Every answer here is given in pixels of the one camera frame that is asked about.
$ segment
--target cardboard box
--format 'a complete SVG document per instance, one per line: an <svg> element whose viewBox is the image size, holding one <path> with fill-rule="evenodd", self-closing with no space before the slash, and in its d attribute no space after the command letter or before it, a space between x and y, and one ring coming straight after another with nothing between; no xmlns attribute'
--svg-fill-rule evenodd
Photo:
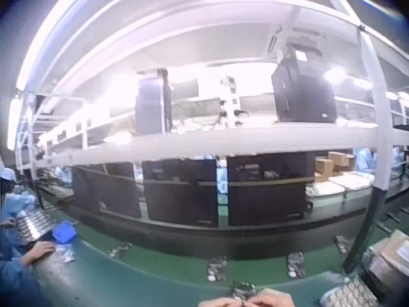
<svg viewBox="0 0 409 307"><path fill-rule="evenodd" d="M319 173L315 173L315 181L316 182L326 182L328 179L326 179L323 175L319 174Z"/></svg>
<svg viewBox="0 0 409 307"><path fill-rule="evenodd" d="M323 178L330 178L332 170L334 169L334 162L330 159L316 158L315 170L322 175Z"/></svg>
<svg viewBox="0 0 409 307"><path fill-rule="evenodd" d="M382 251L382 257L409 276L409 237L400 230L395 230Z"/></svg>
<svg viewBox="0 0 409 307"><path fill-rule="evenodd" d="M348 166L346 166L348 171L354 171L357 158L354 155L346 155L346 159L348 160Z"/></svg>
<svg viewBox="0 0 409 307"><path fill-rule="evenodd" d="M342 152L328 152L328 158L334 162L334 166L348 166L349 160L345 153Z"/></svg>
<svg viewBox="0 0 409 307"><path fill-rule="evenodd" d="M373 246L369 271L388 289L399 287L409 276L409 237L395 230L390 239Z"/></svg>

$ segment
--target fluorescent light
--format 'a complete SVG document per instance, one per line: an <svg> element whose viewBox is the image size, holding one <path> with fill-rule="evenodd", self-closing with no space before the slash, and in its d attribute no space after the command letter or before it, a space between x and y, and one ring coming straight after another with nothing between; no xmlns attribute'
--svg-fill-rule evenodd
<svg viewBox="0 0 409 307"><path fill-rule="evenodd" d="M409 100L399 99L399 102L405 107L409 107Z"/></svg>
<svg viewBox="0 0 409 307"><path fill-rule="evenodd" d="M122 131L114 134L113 136L108 136L104 139L106 143L115 143L115 144L127 144L131 142L132 135L129 131Z"/></svg>
<svg viewBox="0 0 409 307"><path fill-rule="evenodd" d="M363 88L364 90L370 90L373 88L372 83L363 79L354 79L353 84L358 86L359 88Z"/></svg>
<svg viewBox="0 0 409 307"><path fill-rule="evenodd" d="M399 96L391 91L387 91L385 95L386 95L386 98L391 99L391 100L399 99Z"/></svg>
<svg viewBox="0 0 409 307"><path fill-rule="evenodd" d="M409 94L404 92L404 91L400 91L399 93L397 93L399 95L399 97L401 97L402 99L405 99L407 101L409 101Z"/></svg>
<svg viewBox="0 0 409 307"><path fill-rule="evenodd" d="M297 60L306 62L307 61L307 54L305 52L296 50L295 51L295 56L297 57Z"/></svg>
<svg viewBox="0 0 409 307"><path fill-rule="evenodd" d="M346 72L341 67L335 67L325 73L324 78L331 84L339 84L345 79Z"/></svg>
<svg viewBox="0 0 409 307"><path fill-rule="evenodd" d="M14 98L10 103L10 112L8 113L8 135L7 148L14 150L15 136L17 134L17 127L19 126L21 114L22 101Z"/></svg>
<svg viewBox="0 0 409 307"><path fill-rule="evenodd" d="M21 66L19 78L17 79L16 84L16 87L20 91L24 91L26 88L31 69L33 68L37 55L40 53L44 41L47 39L54 26L74 1L75 0L59 0L44 19L42 25L36 33L36 36L31 42L26 57L24 58L23 65Z"/></svg>

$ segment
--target person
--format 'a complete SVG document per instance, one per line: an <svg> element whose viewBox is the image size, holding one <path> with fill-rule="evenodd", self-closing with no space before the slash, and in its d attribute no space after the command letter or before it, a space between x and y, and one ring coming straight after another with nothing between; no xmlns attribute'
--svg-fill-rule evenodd
<svg viewBox="0 0 409 307"><path fill-rule="evenodd" d="M27 210L35 204L35 197L32 195L24 196L13 194L15 186L15 173L13 170L9 171L7 168L0 169L0 223L7 223L13 220L17 213L22 210ZM8 240L20 252L24 252L19 246L23 245L22 239L15 228L7 228L4 231Z"/></svg>
<svg viewBox="0 0 409 307"><path fill-rule="evenodd" d="M251 297L246 302L241 302L230 297L222 297L211 301L204 301L199 307L295 307L289 294L272 289L264 289L259 294Z"/></svg>
<svg viewBox="0 0 409 307"><path fill-rule="evenodd" d="M1 216L6 195L13 189L13 182L9 179L5 173L0 173ZM32 249L24 253L24 249L18 249L22 246L16 246L15 242L10 240L7 230L14 230L18 235L13 217L3 218L0 222L0 306L51 306L42 295L40 285L28 267L46 253L54 251L54 243L37 242Z"/></svg>
<svg viewBox="0 0 409 307"><path fill-rule="evenodd" d="M43 296L41 287L28 267L43 255L54 251L54 243L37 242L21 257L6 258L12 254L12 245L0 233L0 306L2 307L51 307Z"/></svg>
<svg viewBox="0 0 409 307"><path fill-rule="evenodd" d="M372 174L376 166L376 152L374 148L359 148L354 150L357 157L355 168L361 173ZM392 170L399 171L403 162L403 154L398 146L392 149Z"/></svg>
<svg viewBox="0 0 409 307"><path fill-rule="evenodd" d="M357 157L355 168L361 173L372 174L376 164L376 152L374 148L361 148L354 150Z"/></svg>
<svg viewBox="0 0 409 307"><path fill-rule="evenodd" d="M1 180L1 221L15 217L21 210L34 206L36 198L33 195L13 194L15 173L12 169L0 169Z"/></svg>

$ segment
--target hand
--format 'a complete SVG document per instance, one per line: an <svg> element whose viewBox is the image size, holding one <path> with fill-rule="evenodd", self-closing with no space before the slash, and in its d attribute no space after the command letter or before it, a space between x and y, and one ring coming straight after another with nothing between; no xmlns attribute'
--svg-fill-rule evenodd
<svg viewBox="0 0 409 307"><path fill-rule="evenodd" d="M199 307L241 307L241 306L242 306L241 301L229 297L222 297L221 299L204 301L199 304Z"/></svg>
<svg viewBox="0 0 409 307"><path fill-rule="evenodd" d="M32 249L30 249L22 258L21 262L24 265L29 265L31 262L41 258L43 255L54 251L56 248L53 242L38 241Z"/></svg>
<svg viewBox="0 0 409 307"><path fill-rule="evenodd" d="M15 219L11 217L7 221L1 223L1 226L5 228L13 228L15 227Z"/></svg>
<svg viewBox="0 0 409 307"><path fill-rule="evenodd" d="M250 298L246 307L295 307L294 302L289 294L264 289L257 296Z"/></svg>

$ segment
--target blue uniform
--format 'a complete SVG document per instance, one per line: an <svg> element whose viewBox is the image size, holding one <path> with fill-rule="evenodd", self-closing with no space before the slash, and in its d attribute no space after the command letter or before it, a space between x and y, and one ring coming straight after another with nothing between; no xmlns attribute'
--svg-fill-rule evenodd
<svg viewBox="0 0 409 307"><path fill-rule="evenodd" d="M0 209L0 222L5 222L12 217L16 217L21 210L27 210L34 206L35 197L33 195L23 196L17 194L7 194ZM20 234L15 228L2 229L2 233L7 237L10 244L19 252L23 253L24 245Z"/></svg>
<svg viewBox="0 0 409 307"><path fill-rule="evenodd" d="M33 273L13 256L12 244L0 229L0 306L51 307Z"/></svg>
<svg viewBox="0 0 409 307"><path fill-rule="evenodd" d="M357 171L361 173L373 173L376 166L376 153L371 154L369 148L361 148L353 151L357 157L355 167ZM394 147L392 150L392 169L399 171L401 169L401 163L403 162L403 154L399 152L399 149Z"/></svg>
<svg viewBox="0 0 409 307"><path fill-rule="evenodd" d="M7 194L1 204L1 221L15 217L17 212L34 204L33 196ZM21 263L22 240L16 229L0 227L0 306L51 307L42 295L33 273Z"/></svg>
<svg viewBox="0 0 409 307"><path fill-rule="evenodd" d="M355 167L361 173L372 173L376 165L376 154L372 155L369 148L354 150L357 156Z"/></svg>

